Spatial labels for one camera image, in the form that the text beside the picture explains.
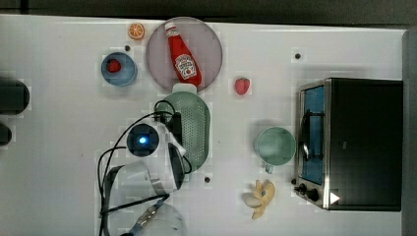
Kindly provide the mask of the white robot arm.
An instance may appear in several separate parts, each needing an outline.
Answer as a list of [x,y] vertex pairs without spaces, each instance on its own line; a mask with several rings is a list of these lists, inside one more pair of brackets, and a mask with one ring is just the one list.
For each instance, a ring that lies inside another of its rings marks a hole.
[[100,192],[99,236],[111,236],[110,220],[124,210],[145,203],[151,206],[120,236],[143,236],[145,228],[185,178],[181,115],[156,111],[140,118],[102,155],[110,158],[124,149],[137,158],[128,164],[97,169]]

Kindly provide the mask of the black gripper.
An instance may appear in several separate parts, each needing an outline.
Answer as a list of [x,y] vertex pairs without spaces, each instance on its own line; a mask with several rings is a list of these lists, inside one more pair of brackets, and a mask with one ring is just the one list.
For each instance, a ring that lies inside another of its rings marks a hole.
[[167,129],[173,134],[176,141],[182,145],[182,118],[179,112],[175,112],[166,124]]

